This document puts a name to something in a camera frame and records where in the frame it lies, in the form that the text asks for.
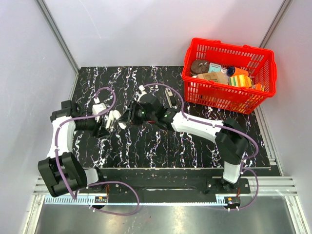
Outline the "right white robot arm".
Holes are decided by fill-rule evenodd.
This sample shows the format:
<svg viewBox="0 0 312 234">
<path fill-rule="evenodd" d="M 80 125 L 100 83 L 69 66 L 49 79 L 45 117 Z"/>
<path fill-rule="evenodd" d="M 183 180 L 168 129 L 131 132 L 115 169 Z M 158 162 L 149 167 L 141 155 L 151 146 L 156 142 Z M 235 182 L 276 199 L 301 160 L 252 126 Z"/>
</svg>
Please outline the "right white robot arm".
<svg viewBox="0 0 312 234">
<path fill-rule="evenodd" d="M 151 94 L 142 95 L 138 101 L 132 100 L 117 120 L 121 126 L 139 126 L 148 122 L 162 130 L 193 134 L 213 142 L 224 161 L 222 189 L 227 193 L 238 189 L 241 160 L 248 140 L 236 120 L 208 120 L 187 115 L 179 109 L 164 107 L 158 98 Z"/>
</svg>

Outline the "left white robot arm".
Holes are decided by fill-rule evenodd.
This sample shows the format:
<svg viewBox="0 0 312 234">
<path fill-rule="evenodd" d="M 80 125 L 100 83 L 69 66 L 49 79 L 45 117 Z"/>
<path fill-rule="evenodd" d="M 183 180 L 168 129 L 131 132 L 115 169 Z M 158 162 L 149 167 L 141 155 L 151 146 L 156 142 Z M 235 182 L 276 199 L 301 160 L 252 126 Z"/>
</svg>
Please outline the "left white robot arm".
<svg viewBox="0 0 312 234">
<path fill-rule="evenodd" d="M 69 193 L 68 188 L 77 192 L 89 186 L 95 193 L 105 189 L 106 182 L 99 168 L 84 169 L 73 154 L 75 131 L 88 131 L 96 138 L 108 134 L 98 116 L 105 109 L 105 104 L 96 98 L 91 113 L 96 117 L 88 118 L 77 103 L 66 100 L 60 110 L 51 114 L 52 143 L 46 159 L 38 162 L 38 170 L 52 197 Z"/>
</svg>

